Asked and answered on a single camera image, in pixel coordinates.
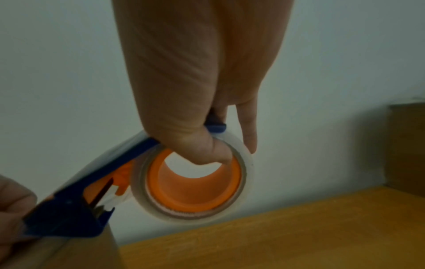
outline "wall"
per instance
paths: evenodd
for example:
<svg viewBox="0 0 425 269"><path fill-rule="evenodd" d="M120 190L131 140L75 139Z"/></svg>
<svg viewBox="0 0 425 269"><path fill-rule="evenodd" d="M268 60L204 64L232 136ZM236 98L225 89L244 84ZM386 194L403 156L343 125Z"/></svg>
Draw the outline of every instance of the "wall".
<svg viewBox="0 0 425 269"><path fill-rule="evenodd" d="M227 219L383 182L385 107L425 90L425 1L298 0L259 96L256 179ZM141 129L101 0L0 2L0 172L43 198ZM234 109L229 129L240 136ZM188 227L134 201L118 241Z"/></svg>

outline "hand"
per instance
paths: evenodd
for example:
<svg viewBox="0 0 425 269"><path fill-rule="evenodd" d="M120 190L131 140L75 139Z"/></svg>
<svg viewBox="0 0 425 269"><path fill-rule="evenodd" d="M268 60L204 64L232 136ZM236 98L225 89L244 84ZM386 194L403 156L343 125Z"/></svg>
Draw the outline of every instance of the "hand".
<svg viewBox="0 0 425 269"><path fill-rule="evenodd" d="M13 243L22 240L22 217L36 202L33 192L0 175L0 262L9 255Z"/></svg>
<svg viewBox="0 0 425 269"><path fill-rule="evenodd" d="M292 0L115 0L114 11L145 130L195 164L229 162L203 126L236 105L243 141L257 148L257 94Z"/></svg>

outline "orange plastic part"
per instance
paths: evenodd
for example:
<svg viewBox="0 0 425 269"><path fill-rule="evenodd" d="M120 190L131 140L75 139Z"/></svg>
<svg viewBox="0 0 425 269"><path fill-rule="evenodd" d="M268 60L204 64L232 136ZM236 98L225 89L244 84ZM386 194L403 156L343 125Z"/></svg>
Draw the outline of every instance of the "orange plastic part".
<svg viewBox="0 0 425 269"><path fill-rule="evenodd" d="M228 201L241 181L239 162L221 165L201 178L186 178L174 173L165 163L173 151L165 149L154 159L147 173L147 186L155 200L179 212L196 213L214 209Z"/></svg>
<svg viewBox="0 0 425 269"><path fill-rule="evenodd" d="M100 190L106 185L106 183L112 178L114 180L113 185L118 186L115 195L121 196L125 193L128 186L130 185L130 174L133 169L133 161L122 165L111 174L101 178L100 180L93 182L84 189L84 198L87 203L91 203Z"/></svg>

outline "orange spool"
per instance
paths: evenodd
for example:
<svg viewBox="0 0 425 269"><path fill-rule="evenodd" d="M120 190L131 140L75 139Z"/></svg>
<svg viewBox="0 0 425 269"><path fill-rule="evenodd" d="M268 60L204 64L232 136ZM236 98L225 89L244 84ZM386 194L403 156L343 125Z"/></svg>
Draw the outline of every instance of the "orange spool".
<svg viewBox="0 0 425 269"><path fill-rule="evenodd" d="M165 163L172 153L160 152L147 171L147 188L161 205L179 212L197 213L212 210L228 201L241 183L241 167L233 157L229 165L201 178L186 178L174 173Z"/></svg>

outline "tape roll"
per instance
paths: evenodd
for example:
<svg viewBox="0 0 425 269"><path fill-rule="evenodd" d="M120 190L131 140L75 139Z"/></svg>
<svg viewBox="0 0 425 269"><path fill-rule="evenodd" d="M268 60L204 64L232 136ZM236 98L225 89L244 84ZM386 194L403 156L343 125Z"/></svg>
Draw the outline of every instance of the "tape roll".
<svg viewBox="0 0 425 269"><path fill-rule="evenodd" d="M202 178L175 174L165 163L172 152L157 145L135 159L131 191L149 214L178 224L200 224L223 217L246 197L254 176L252 156L229 132L213 134L233 152L229 165Z"/></svg>

